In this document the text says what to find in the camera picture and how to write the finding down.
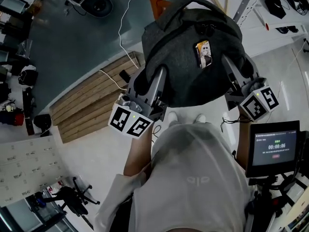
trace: gray floor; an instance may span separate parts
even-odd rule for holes
[[[64,0],[43,2],[30,32],[30,58],[39,72],[33,89],[35,113],[92,68],[121,51],[118,30],[128,0],[111,1],[113,11],[106,18],[81,16],[74,10],[65,17]],[[123,20],[123,46],[139,42],[143,28],[152,21],[149,0],[132,0]]]

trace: white shirt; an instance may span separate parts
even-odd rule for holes
[[[157,139],[153,152],[146,182],[144,173],[116,176],[96,215],[95,231],[109,231],[118,205],[132,191],[130,232],[244,230],[251,192],[244,171],[213,125],[174,125]]]

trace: white sneaker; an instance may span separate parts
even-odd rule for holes
[[[178,121],[178,116],[175,112],[170,112],[168,115],[169,124],[173,121]]]
[[[200,114],[199,116],[197,116],[193,123],[206,123],[206,116]]]

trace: black bag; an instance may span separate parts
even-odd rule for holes
[[[0,103],[6,101],[9,98],[11,89],[7,83],[0,83]]]
[[[191,2],[210,10],[184,9]],[[199,51],[198,45],[204,41],[209,42],[210,56]],[[222,65],[223,54],[242,71],[245,51],[241,41],[238,25],[212,3],[176,0],[145,28],[142,45],[146,65],[135,89],[145,94],[156,69],[164,66],[168,77],[161,101],[170,107],[208,103],[224,95],[231,85]]]

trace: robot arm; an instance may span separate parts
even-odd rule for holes
[[[223,55],[222,63],[231,84],[225,94],[229,110],[239,105],[252,121],[257,121],[278,107],[275,95],[266,85],[267,80],[259,76],[256,65],[249,56],[246,55],[244,65],[251,73],[247,77],[240,73],[229,57]],[[143,70],[144,68],[140,68],[130,79],[127,92],[119,98],[117,106],[114,106],[109,121],[111,127],[134,138],[139,138],[153,122],[163,120],[167,108],[160,100],[167,78],[166,69],[158,68],[147,93],[141,95],[136,91],[136,82]],[[120,107],[127,110],[126,114],[116,111]]]

